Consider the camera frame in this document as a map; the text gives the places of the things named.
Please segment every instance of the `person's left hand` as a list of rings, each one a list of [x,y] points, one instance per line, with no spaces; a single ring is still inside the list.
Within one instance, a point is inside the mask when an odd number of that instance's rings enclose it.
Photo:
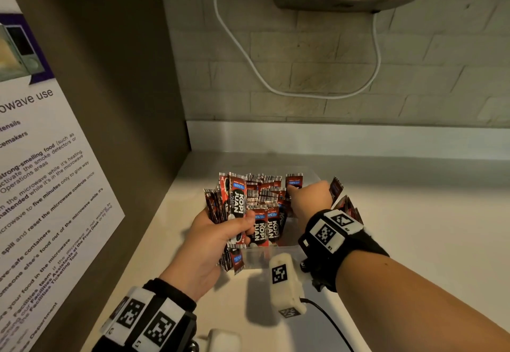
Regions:
[[[220,276],[218,260],[227,241],[245,231],[253,234],[255,213],[248,211],[244,218],[228,220],[215,225],[203,210],[191,225],[181,248],[160,279],[182,291],[197,302]]]

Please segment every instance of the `tile wall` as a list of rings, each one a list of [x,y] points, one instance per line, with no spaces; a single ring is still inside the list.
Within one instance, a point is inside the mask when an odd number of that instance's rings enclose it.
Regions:
[[[372,74],[368,14],[218,1],[274,88],[345,93]],[[510,0],[417,0],[380,13],[380,74],[345,100],[267,92],[220,28],[212,0],[164,2],[187,119],[510,127]]]

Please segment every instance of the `white power cord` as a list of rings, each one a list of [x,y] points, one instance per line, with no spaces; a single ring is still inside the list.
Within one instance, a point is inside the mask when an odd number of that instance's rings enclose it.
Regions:
[[[374,72],[372,74],[372,77],[370,77],[370,79],[368,80],[368,82],[365,85],[363,85],[357,91],[354,91],[352,93],[348,93],[348,94],[345,94],[345,95],[340,95],[340,96],[323,96],[323,95],[304,94],[304,93],[289,93],[289,92],[286,92],[286,91],[278,91],[278,90],[272,88],[266,82],[266,80],[261,76],[261,74],[258,72],[257,68],[255,67],[255,65],[254,65],[252,59],[250,58],[250,56],[248,55],[248,53],[245,52],[245,50],[243,49],[243,46],[241,46],[241,44],[236,39],[236,37],[234,37],[232,32],[228,29],[228,27],[226,26],[226,24],[223,21],[223,19],[221,19],[220,13],[218,11],[218,0],[213,0],[213,2],[214,2],[214,11],[216,13],[216,18],[218,18],[218,21],[220,22],[221,26],[225,29],[226,33],[230,36],[230,38],[233,40],[233,42],[239,48],[241,53],[243,53],[244,58],[246,58],[246,60],[248,61],[249,65],[252,67],[254,73],[257,75],[257,77],[260,80],[260,82],[262,82],[262,84],[269,91],[273,92],[276,95],[286,96],[286,97],[305,97],[305,98],[321,98],[321,99],[325,99],[325,100],[339,100],[341,98],[353,97],[353,96],[356,96],[356,95],[360,94],[361,92],[363,92],[365,89],[367,89],[374,82],[375,77],[377,77],[377,74],[379,74],[379,70],[380,70],[380,67],[381,67],[381,51],[380,51],[380,48],[379,48],[379,42],[377,41],[377,14],[373,14],[373,17],[372,17],[372,41],[373,41],[373,44],[374,44],[375,54],[376,54],[376,57],[377,57],[377,63],[376,63],[376,66],[375,66],[375,70],[374,70]]]

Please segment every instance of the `microwave use instructions sign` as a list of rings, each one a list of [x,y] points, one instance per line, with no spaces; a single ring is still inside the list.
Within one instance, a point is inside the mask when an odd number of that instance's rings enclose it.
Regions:
[[[0,351],[19,352],[124,213],[16,2],[2,1]]]

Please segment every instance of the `bundle of coffee sachets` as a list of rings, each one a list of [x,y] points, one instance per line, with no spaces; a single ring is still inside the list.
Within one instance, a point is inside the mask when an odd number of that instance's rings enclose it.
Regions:
[[[255,231],[250,235],[250,247],[278,246],[278,240],[284,235],[285,223],[294,214],[287,193],[287,186],[303,187],[303,174],[282,176],[234,173],[220,173],[216,189],[205,189],[209,217],[215,224],[230,219],[244,217],[247,210],[255,212]],[[344,187],[338,178],[334,178],[329,192],[333,201],[337,201]],[[335,204],[335,209],[344,211],[354,219],[361,221],[356,209],[346,195]],[[246,248],[246,234],[240,233],[231,238],[225,246],[219,260],[221,267],[228,272],[233,269],[237,274],[244,269],[241,249]]]

